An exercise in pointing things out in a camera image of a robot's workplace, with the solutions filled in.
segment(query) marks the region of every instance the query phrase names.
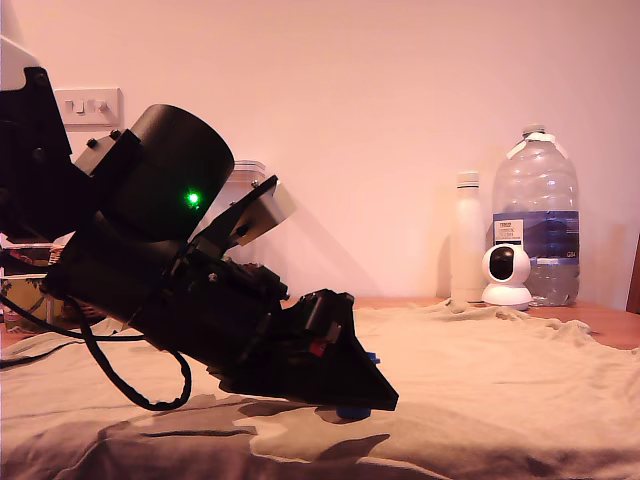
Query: white water bottle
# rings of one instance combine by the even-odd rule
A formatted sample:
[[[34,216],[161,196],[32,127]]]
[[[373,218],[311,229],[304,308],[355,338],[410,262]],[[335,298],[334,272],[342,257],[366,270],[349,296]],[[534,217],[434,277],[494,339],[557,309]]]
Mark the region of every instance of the white water bottle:
[[[460,172],[457,184],[451,232],[451,298],[481,302],[487,281],[482,274],[486,229],[480,206],[480,175]]]

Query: wooden surface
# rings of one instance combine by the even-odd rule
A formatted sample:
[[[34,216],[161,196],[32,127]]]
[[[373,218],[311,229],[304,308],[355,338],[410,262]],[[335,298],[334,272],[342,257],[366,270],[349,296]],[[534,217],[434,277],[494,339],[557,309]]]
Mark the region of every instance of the wooden surface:
[[[356,298],[355,308],[391,308],[408,305],[433,305],[442,300],[435,298]],[[579,302],[572,307],[532,307],[530,315],[558,318],[562,321],[581,320],[593,330],[593,338],[610,347],[632,349],[640,346],[640,315]],[[22,334],[9,334],[0,326],[2,348],[25,338]]]
[[[633,271],[631,272],[631,286],[629,287],[629,297],[627,299],[627,312],[640,313],[640,237],[638,237],[636,260],[633,263]]]

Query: wooden table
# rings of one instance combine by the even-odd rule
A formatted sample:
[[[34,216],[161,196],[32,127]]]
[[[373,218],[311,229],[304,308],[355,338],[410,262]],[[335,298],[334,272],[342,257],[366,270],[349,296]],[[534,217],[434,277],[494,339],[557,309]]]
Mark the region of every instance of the wooden table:
[[[403,307],[410,304],[426,306],[441,302],[435,298],[356,298],[355,308]],[[640,346],[640,315],[601,307],[593,303],[578,302],[572,307],[533,307],[530,315],[542,318],[558,318],[564,322],[581,320],[593,330],[593,338],[603,345],[620,349]],[[16,343],[25,335],[10,334],[1,325],[2,348]]]

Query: blue label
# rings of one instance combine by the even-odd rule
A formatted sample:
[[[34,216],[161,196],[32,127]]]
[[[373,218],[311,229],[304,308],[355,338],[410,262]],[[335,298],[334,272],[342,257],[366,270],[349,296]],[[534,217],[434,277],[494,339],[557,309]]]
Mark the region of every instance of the blue label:
[[[497,213],[493,221],[522,220],[524,250],[532,263],[578,265],[580,258],[580,224],[578,212],[508,212]]]

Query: bed sheet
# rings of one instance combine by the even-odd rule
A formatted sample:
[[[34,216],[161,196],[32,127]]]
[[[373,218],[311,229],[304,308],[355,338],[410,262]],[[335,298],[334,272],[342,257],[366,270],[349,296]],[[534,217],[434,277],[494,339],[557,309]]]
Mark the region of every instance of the bed sheet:
[[[5,369],[2,478],[640,478],[639,349],[600,345],[578,321],[451,301],[357,310],[356,332],[400,394],[361,421],[225,393],[195,361],[191,400],[150,413],[78,343]],[[3,356],[67,343],[40,335]],[[178,396],[168,354],[103,348],[151,400]]]

